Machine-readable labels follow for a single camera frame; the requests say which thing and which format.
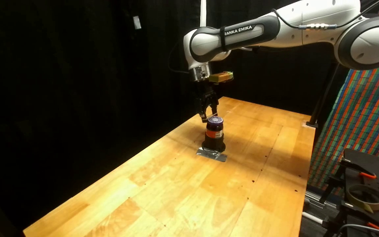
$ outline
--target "yellow object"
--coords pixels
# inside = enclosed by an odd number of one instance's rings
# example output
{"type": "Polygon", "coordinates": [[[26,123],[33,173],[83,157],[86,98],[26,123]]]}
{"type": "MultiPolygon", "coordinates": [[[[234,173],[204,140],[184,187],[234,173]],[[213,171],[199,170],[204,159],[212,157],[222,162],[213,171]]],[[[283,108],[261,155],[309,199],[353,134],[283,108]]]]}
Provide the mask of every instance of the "yellow object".
{"type": "Polygon", "coordinates": [[[230,79],[233,79],[233,72],[220,72],[216,74],[212,74],[207,78],[211,82],[224,82],[230,79]]]}
{"type": "Polygon", "coordinates": [[[195,115],[25,235],[297,237],[315,133],[303,126],[310,116],[226,97],[219,102],[226,162],[195,154],[206,131],[195,115]]]}

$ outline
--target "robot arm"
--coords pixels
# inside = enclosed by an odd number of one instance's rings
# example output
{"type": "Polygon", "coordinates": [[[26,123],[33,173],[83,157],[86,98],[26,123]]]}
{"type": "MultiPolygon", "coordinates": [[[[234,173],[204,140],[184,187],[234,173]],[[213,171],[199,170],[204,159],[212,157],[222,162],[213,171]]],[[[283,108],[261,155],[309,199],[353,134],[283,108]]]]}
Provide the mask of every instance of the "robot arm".
{"type": "MultiPolygon", "coordinates": [[[[340,64],[351,69],[379,67],[379,17],[361,16],[360,0],[301,0],[259,18],[215,29],[199,27],[184,36],[188,69],[195,82],[211,74],[209,61],[223,60],[241,47],[287,48],[328,42],[340,64]]],[[[209,86],[198,86],[199,114],[218,102],[209,86]]]]}

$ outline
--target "striped fabric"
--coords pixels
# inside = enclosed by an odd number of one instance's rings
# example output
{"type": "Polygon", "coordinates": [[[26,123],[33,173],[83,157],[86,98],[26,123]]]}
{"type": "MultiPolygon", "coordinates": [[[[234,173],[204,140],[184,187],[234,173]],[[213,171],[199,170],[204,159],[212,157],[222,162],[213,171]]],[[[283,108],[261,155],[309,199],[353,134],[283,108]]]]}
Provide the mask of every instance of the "striped fabric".
{"type": "Polygon", "coordinates": [[[379,68],[349,72],[314,147],[308,183],[323,189],[345,148],[379,156],[379,68]]]}

